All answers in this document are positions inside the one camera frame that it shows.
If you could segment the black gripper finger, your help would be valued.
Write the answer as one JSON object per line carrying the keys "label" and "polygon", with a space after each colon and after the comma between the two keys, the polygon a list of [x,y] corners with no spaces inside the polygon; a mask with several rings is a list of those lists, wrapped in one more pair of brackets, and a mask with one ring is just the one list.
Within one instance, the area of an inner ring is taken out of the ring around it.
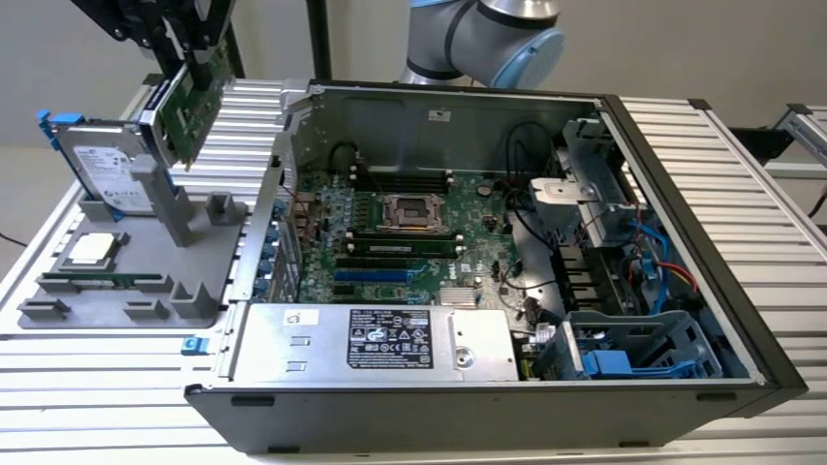
{"label": "black gripper finger", "polygon": [[193,48],[189,51],[189,71],[193,76],[194,86],[199,91],[207,91],[213,81],[214,73],[210,65],[215,48]]}

